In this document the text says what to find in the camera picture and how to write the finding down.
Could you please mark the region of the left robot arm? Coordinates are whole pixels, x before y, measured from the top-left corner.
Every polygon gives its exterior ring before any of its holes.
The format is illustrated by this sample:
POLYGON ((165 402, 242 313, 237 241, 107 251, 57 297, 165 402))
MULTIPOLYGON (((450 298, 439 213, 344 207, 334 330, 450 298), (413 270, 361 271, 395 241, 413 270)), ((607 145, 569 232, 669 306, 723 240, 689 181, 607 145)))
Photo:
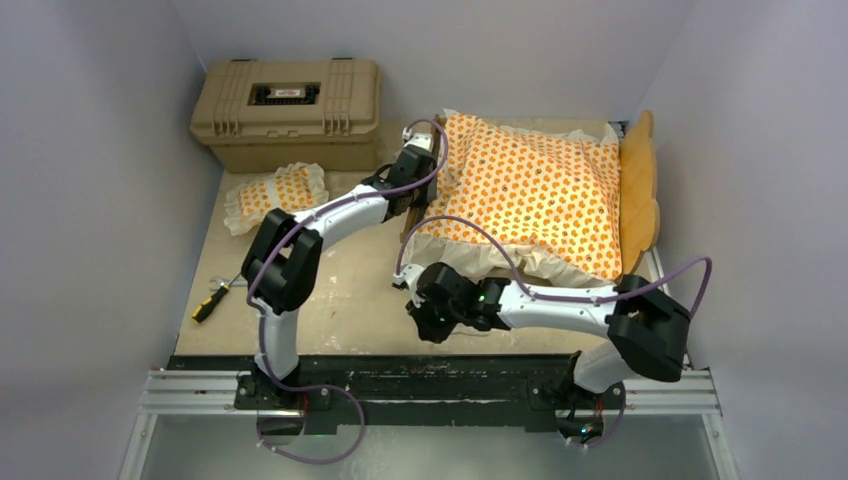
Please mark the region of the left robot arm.
POLYGON ((248 282, 246 301, 259 320, 255 363, 265 376, 259 395, 272 408, 289 407, 303 390, 290 376, 299 365, 298 315, 313 293, 322 254, 433 199, 443 164, 423 147, 405 146, 394 163, 335 200, 295 214, 281 209, 266 214, 241 274, 248 282))

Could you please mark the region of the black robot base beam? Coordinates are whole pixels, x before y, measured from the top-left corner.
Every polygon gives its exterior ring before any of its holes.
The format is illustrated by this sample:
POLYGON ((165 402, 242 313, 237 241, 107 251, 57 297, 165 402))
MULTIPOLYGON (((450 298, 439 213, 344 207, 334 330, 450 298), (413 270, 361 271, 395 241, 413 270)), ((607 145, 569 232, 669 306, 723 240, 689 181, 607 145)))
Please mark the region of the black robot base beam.
POLYGON ((248 356, 174 355, 180 373, 224 371, 234 408, 267 418, 291 412, 308 435, 340 426, 516 427, 595 437, 624 384, 591 393, 574 382, 573 354, 303 355, 275 384, 248 356))

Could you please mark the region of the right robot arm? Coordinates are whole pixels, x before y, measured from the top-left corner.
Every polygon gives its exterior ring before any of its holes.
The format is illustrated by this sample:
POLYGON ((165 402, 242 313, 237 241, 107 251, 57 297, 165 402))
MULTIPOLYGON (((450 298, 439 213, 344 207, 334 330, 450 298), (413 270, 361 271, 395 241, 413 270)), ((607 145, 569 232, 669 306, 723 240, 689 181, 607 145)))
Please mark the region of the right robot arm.
POLYGON ((592 288, 522 287, 508 278, 474 282, 439 262, 408 264, 392 284, 406 290, 407 313, 423 341, 441 343, 458 325, 485 332, 547 328, 602 338, 572 359, 561 381, 564 399, 584 407, 609 387, 641 376, 680 380, 690 311, 638 275, 592 288))

